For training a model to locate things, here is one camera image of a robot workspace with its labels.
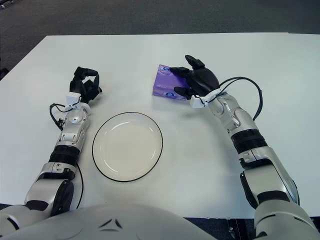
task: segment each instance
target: white table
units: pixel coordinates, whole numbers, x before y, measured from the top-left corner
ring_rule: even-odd
[[[264,106],[256,123],[295,180],[301,206],[319,216],[320,35],[287,33],[47,36],[0,82],[0,203],[23,204],[59,135],[49,105],[65,103],[81,66],[99,72],[103,89],[90,104],[91,125],[79,159],[82,207],[128,202],[183,217],[252,218],[238,155],[219,121],[208,109],[152,96],[158,65],[187,67],[185,54],[200,58],[221,82],[245,76],[260,85]],[[229,92],[255,113],[254,86],[239,82]],[[148,175],[121,183],[97,170],[91,149],[99,127],[128,111],[153,118],[164,143]],[[74,184],[73,209],[81,190],[78,175]]]

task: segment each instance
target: white bracket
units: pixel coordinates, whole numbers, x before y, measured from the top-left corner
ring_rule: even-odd
[[[76,92],[69,92],[66,96],[66,105],[64,110],[69,111],[70,109],[84,109],[88,115],[91,113],[91,108],[88,104],[80,102],[81,94]]]
[[[200,109],[206,107],[209,102],[214,99],[219,93],[221,88],[209,92],[206,96],[192,95],[189,104],[193,109]]]

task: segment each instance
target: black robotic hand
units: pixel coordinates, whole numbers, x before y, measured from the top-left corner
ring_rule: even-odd
[[[195,59],[193,56],[185,55],[185,59],[192,66],[193,70],[189,70],[185,67],[170,67],[173,74],[185,78],[186,83],[190,88],[184,88],[176,86],[174,91],[186,97],[186,99],[191,99],[192,95],[198,95],[200,97],[206,96],[208,93],[219,88],[219,82],[217,77],[212,71],[205,68],[205,64],[199,59]]]

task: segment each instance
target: white plate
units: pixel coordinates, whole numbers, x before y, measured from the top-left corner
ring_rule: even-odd
[[[106,121],[96,133],[92,156],[107,178],[130,182],[156,165],[163,147],[158,125],[147,115],[125,112]]]

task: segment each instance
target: black joint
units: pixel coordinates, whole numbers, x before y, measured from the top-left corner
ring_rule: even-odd
[[[195,59],[193,56],[185,55],[185,59],[192,66],[193,70],[205,68],[205,64],[199,59]]]
[[[190,70],[186,67],[170,67],[170,71],[181,78],[185,78]]]
[[[244,168],[244,169],[252,169],[252,168],[259,167],[259,166],[272,164],[271,160],[268,158],[263,158],[263,159],[255,160],[252,162],[245,162],[245,160],[243,158],[240,158],[239,161],[240,161],[242,168]]]
[[[79,153],[80,153],[80,150],[75,146],[58,145],[58,146],[55,146],[53,152],[51,153],[49,163],[51,162],[65,163],[75,167]]]
[[[74,185],[69,180],[64,180],[58,191],[56,192],[53,207],[51,211],[51,217],[68,212],[70,210],[70,204],[74,195]]]
[[[231,136],[231,140],[238,154],[250,149],[268,146],[258,129],[237,132]]]
[[[40,200],[30,200],[25,206],[30,210],[44,211],[48,207],[48,203]]]
[[[82,68],[78,66],[74,72],[74,77],[79,78],[80,80],[84,80],[87,76],[86,72],[87,72],[86,68]]]
[[[242,172],[240,174],[240,180],[241,180],[241,184],[242,184],[242,187],[243,187],[243,190],[244,190],[244,194],[245,194],[246,200],[249,202],[251,207],[256,209],[258,207],[258,203],[257,203],[254,195],[251,192],[251,189],[249,187],[249,184],[247,182],[246,175],[245,175],[244,172]]]
[[[283,191],[265,191],[260,193],[258,196],[259,204],[268,201],[268,200],[283,200],[290,202],[287,194]]]

